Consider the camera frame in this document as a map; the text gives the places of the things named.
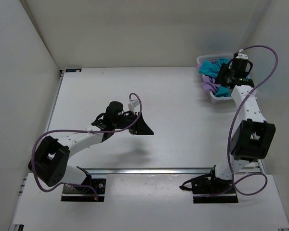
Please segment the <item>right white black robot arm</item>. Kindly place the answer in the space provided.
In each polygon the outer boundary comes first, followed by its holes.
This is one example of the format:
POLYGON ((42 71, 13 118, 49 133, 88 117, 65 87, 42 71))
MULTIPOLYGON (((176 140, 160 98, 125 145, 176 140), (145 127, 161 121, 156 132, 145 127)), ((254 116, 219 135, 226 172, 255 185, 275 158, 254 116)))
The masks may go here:
POLYGON ((196 197, 215 197, 236 189, 235 174, 246 165, 264 159, 272 143, 276 127, 262 115, 256 99, 257 86, 248 78, 253 67, 243 50, 234 53, 227 64, 223 64, 217 81, 232 90, 236 114, 231 124, 227 141, 225 163, 215 165, 210 173, 180 185, 183 191, 192 191, 196 197))

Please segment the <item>teal t shirt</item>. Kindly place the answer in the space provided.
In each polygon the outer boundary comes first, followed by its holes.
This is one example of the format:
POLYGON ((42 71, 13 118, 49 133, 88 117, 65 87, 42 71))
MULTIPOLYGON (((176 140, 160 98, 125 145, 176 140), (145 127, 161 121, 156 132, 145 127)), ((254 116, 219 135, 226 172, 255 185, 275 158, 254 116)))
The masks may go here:
POLYGON ((230 59, 219 58, 215 62, 204 60, 203 63, 197 65, 198 72, 203 75, 201 86, 206 93, 212 93, 217 98, 230 97, 229 88, 216 83, 218 73, 223 64, 227 64, 230 59))

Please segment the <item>purple t shirt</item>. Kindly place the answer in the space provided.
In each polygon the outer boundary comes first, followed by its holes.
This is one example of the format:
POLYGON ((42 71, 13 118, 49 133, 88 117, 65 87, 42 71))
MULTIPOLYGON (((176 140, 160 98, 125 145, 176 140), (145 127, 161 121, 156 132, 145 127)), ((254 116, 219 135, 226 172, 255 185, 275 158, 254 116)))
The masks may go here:
POLYGON ((202 88, 205 92, 212 92, 216 94, 219 90, 220 84, 216 83, 217 74, 219 73, 219 67, 208 60, 205 60, 198 72, 202 75, 203 82, 201 83, 202 88))

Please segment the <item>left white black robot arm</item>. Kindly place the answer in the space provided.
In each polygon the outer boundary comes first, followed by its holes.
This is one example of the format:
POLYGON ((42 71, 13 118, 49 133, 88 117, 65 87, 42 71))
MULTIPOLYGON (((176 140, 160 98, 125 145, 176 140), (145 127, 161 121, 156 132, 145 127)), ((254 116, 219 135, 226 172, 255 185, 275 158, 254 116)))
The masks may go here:
POLYGON ((37 147, 34 160, 29 162, 29 170, 35 171, 38 178, 49 187, 68 183, 74 184, 81 193, 89 191, 92 185, 89 173, 80 167, 68 166, 69 158, 105 142, 114 135, 115 130, 126 128, 132 135, 153 135, 142 114, 133 110, 133 106, 138 105, 137 100, 132 101, 125 112, 122 103, 112 101, 84 133, 73 133, 61 138, 46 136, 37 147))

